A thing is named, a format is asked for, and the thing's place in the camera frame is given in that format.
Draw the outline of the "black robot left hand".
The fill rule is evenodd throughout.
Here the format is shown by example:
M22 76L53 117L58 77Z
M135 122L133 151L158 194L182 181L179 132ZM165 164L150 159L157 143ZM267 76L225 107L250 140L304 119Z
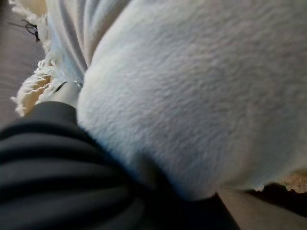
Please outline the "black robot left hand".
M3 230L237 230L219 196L138 185L78 127L81 84L65 82L0 132Z

